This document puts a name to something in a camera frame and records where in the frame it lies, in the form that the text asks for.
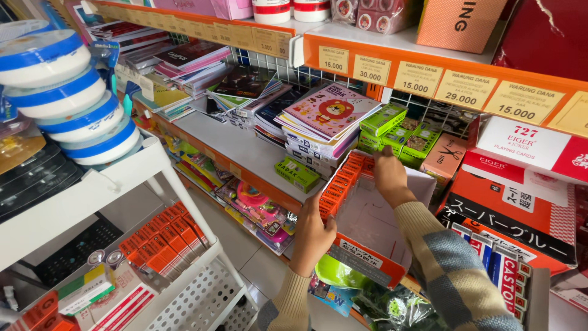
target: person's arm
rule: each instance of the person's arm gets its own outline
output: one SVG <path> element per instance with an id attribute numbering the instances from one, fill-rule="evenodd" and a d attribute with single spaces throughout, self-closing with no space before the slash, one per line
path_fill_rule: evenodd
<path id="1" fill-rule="evenodd" d="M 296 222 L 296 245 L 290 267 L 278 295 L 259 310 L 261 331 L 310 330 L 307 293 L 310 275 L 337 236 L 337 225 L 329 217 L 326 227 L 319 213 L 320 191 L 306 199 Z"/>
<path id="2" fill-rule="evenodd" d="M 376 187 L 394 209 L 431 304 L 453 330 L 522 331 L 475 250 L 445 229 L 406 185 L 404 166 L 384 148 L 374 153 Z"/>

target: lion cartoon notebook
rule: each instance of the lion cartoon notebook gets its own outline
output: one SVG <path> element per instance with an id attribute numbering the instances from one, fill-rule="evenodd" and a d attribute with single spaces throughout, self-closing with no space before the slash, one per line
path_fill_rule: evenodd
<path id="1" fill-rule="evenodd" d="M 292 104 L 284 109 L 284 113 L 292 121 L 330 141 L 348 128 L 356 128 L 379 105 L 378 101 L 339 84 L 331 84 Z"/>

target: knit sweater sleeve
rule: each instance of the knit sweater sleeve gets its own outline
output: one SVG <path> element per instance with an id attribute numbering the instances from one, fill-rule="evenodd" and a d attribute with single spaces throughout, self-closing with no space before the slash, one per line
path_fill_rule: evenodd
<path id="1" fill-rule="evenodd" d="M 522 331 L 476 251 L 420 202 L 394 209 L 396 222 L 438 314 L 456 331 Z"/>
<path id="2" fill-rule="evenodd" d="M 307 301 L 309 283 L 310 277 L 299 276 L 288 268 L 278 295 L 259 310 L 259 329 L 261 331 L 310 330 Z"/>

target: person's hand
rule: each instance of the person's hand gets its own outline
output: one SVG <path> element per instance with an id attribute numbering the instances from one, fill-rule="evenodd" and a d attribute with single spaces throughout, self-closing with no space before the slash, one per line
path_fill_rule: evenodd
<path id="1" fill-rule="evenodd" d="M 315 265 L 337 236 L 335 218 L 329 216 L 326 226 L 320 219 L 319 199 L 320 191 L 306 199 L 296 222 L 296 245 L 290 269 L 302 277 L 310 277 Z"/>
<path id="2" fill-rule="evenodd" d="M 406 169 L 394 156 L 391 146 L 386 146 L 381 152 L 374 152 L 375 166 L 373 176 L 376 188 L 392 208 L 416 201 L 414 194 L 406 185 Z"/>

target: linko glue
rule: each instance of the linko glue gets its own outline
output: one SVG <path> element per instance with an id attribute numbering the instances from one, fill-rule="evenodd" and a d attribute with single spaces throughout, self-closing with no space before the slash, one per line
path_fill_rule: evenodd
<path id="1" fill-rule="evenodd" d="M 290 20 L 290 0 L 252 0 L 253 17 L 261 24 L 280 24 Z"/>
<path id="2" fill-rule="evenodd" d="M 300 22 L 320 22 L 330 17 L 330 1 L 294 0 L 294 18 Z"/>

